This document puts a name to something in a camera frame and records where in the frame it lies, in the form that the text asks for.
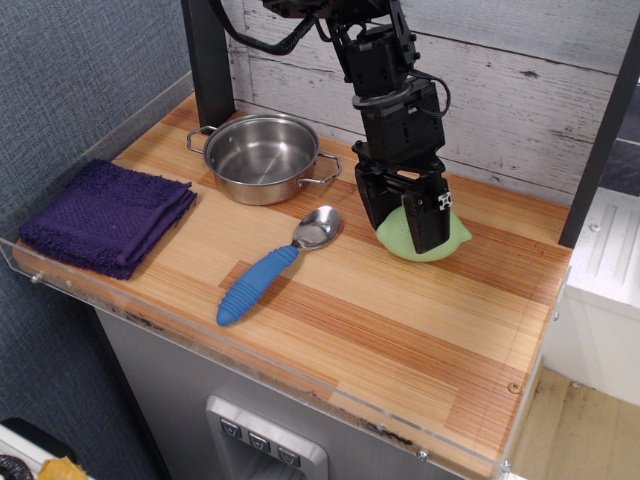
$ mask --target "pot handle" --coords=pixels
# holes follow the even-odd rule
[[[189,150],[191,150],[192,152],[204,154],[204,152],[202,150],[199,150],[196,147],[191,145],[191,137],[193,137],[194,134],[200,133],[200,132],[204,132],[205,130],[211,130],[212,132],[215,132],[217,130],[217,128],[216,127],[210,127],[210,126],[207,125],[205,127],[200,127],[200,128],[196,128],[195,130],[191,130],[187,134],[187,148]]]
[[[328,153],[323,153],[323,152],[319,152],[318,156],[331,158],[332,160],[335,160],[338,166],[337,170],[333,172],[331,175],[329,175],[327,178],[298,178],[298,187],[302,182],[327,183],[328,181],[333,180],[334,178],[336,178],[338,175],[342,173],[342,162],[340,161],[340,157],[338,157],[337,155],[330,155]]]

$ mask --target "white wood panel wall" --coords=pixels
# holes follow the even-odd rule
[[[260,0],[224,0],[238,31],[276,43],[297,20]],[[422,58],[453,101],[447,170],[571,203],[635,26],[638,0],[402,0]],[[309,32],[274,57],[229,40],[238,110],[284,112],[321,135],[364,138],[333,46]]]

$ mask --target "stainless steel pot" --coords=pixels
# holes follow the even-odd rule
[[[204,150],[192,146],[191,137],[211,130]],[[220,191],[249,205],[283,202],[309,183],[327,183],[342,172],[340,158],[319,152],[315,131],[288,115],[250,115],[219,128],[202,127],[187,135],[187,148],[204,155]],[[327,178],[313,178],[318,156],[336,161]]]

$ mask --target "folded towel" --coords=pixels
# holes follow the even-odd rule
[[[193,204],[190,186],[93,160],[20,237],[43,255],[128,279]]]

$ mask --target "floor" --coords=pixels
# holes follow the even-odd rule
[[[640,82],[618,131],[600,186],[640,197]]]
[[[543,369],[515,452],[526,480],[635,480],[640,407]]]

